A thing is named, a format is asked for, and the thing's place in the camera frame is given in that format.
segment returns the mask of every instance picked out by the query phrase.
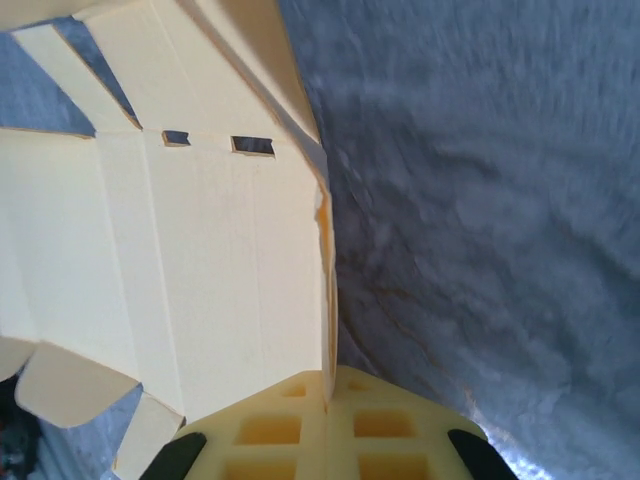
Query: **cardboard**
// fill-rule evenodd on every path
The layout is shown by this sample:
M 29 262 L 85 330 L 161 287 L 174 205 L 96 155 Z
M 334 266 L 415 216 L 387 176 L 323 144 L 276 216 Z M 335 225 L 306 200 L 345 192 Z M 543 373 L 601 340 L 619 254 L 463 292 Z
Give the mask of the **cardboard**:
M 323 372 L 327 402 L 326 158 L 276 3 L 10 3 L 5 28 L 83 20 L 138 119 L 53 26 L 13 33 L 96 129 L 0 129 L 0 375 L 29 359 L 18 402 L 68 427 L 142 382 L 124 480 L 185 419 L 300 371 Z M 246 18 L 256 8 L 268 21 Z M 273 155 L 234 136 L 268 138 Z

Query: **gray carpet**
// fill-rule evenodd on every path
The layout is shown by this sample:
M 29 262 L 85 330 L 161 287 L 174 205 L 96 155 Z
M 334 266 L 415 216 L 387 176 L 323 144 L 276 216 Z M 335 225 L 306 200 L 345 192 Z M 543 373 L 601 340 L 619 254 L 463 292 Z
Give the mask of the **gray carpet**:
M 640 4 L 281 3 L 329 155 L 341 361 L 468 415 L 521 480 L 640 478 Z M 0 58 L 0 123 L 91 129 Z

